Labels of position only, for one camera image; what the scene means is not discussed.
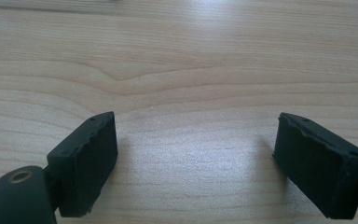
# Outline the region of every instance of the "wooden surface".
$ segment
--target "wooden surface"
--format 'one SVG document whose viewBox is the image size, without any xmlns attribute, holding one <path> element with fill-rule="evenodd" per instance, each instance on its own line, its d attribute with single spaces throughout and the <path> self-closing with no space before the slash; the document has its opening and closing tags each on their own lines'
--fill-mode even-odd
<svg viewBox="0 0 358 224">
<path fill-rule="evenodd" d="M 117 166 L 61 224 L 358 223 L 271 158 L 283 111 L 358 146 L 358 0 L 0 0 L 0 176 L 110 110 Z"/>
</svg>

